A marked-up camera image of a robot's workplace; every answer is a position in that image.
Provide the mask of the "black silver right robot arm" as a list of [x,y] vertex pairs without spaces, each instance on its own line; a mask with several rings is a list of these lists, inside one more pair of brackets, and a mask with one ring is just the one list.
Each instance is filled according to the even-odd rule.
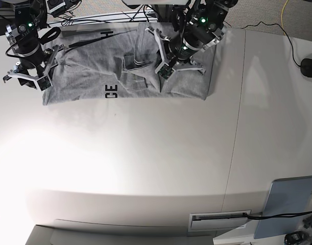
[[58,66],[56,55],[64,46],[55,45],[44,50],[43,45],[55,40],[61,30],[53,27],[39,37],[38,31],[47,27],[46,1],[22,1],[14,7],[15,23],[6,26],[5,35],[10,47],[5,54],[19,61],[3,81],[16,78],[21,86],[44,91],[52,86],[52,74]]

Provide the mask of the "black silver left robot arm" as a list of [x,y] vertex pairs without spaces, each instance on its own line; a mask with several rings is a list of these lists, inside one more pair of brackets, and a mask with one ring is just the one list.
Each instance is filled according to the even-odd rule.
[[179,71],[205,74],[205,68],[193,60],[193,55],[221,42],[227,29],[225,18],[237,3],[234,0],[194,1],[190,7],[188,1],[184,6],[174,5],[171,22],[178,34],[173,38],[163,35],[159,29],[147,27],[146,31],[154,36],[159,48],[155,73],[166,80]]

